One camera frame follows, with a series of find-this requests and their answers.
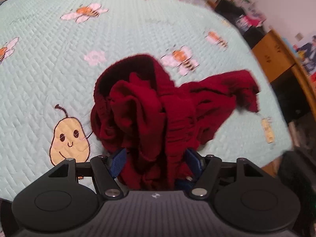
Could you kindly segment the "dark red knit garment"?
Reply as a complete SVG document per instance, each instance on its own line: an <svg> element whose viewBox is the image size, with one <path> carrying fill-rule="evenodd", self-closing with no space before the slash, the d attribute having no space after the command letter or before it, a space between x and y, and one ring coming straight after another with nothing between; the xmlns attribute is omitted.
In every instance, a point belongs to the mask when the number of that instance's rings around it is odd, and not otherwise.
<svg viewBox="0 0 316 237"><path fill-rule="evenodd" d="M109 152L127 150L119 180L134 190L172 190L192 176L187 149L213 139L235 108L258 111L259 87L249 71L213 75L176 87L150 55L106 69L94 88L92 130Z"/></svg>

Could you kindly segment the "black chair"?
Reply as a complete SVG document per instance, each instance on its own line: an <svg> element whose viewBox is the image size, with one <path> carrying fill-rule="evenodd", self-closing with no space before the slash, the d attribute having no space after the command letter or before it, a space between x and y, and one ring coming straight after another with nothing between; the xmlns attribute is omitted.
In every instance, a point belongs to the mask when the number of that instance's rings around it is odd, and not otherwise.
<svg viewBox="0 0 316 237"><path fill-rule="evenodd" d="M220 0L215 7L215 12L228 20L234 26L240 17L246 16L243 8L237 7L228 0Z"/></svg>

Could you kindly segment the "mint quilted bee bedspread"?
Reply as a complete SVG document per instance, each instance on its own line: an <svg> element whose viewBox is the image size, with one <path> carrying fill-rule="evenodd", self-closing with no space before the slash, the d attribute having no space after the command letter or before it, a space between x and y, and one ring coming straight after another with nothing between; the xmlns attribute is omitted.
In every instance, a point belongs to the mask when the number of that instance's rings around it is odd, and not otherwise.
<svg viewBox="0 0 316 237"><path fill-rule="evenodd" d="M52 168L54 128L76 117L88 135L90 156L104 152L91 134L90 111L99 75L134 54L157 59L188 47L198 63L176 85L224 72L248 70L260 88L259 113L236 110L201 146L233 162L264 166L292 146L277 98L239 32L212 10L179 0L7 0L1 5L1 198L13 200Z"/></svg>

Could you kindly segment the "orange wooden cabinet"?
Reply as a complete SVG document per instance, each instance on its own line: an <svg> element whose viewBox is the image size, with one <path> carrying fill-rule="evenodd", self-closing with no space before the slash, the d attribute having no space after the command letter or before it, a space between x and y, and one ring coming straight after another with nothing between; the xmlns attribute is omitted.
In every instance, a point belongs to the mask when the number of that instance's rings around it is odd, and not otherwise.
<svg viewBox="0 0 316 237"><path fill-rule="evenodd" d="M252 52L272 86L285 120L290 122L310 114L315 121L315 87L280 35L269 31Z"/></svg>

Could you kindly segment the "anime character poster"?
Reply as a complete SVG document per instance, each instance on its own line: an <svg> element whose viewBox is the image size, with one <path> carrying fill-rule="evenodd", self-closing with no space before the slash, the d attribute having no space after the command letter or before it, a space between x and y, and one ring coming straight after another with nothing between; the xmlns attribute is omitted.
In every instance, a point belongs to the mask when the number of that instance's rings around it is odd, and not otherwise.
<svg viewBox="0 0 316 237"><path fill-rule="evenodd" d="M293 48L309 76L315 74L315 33L298 41Z"/></svg>

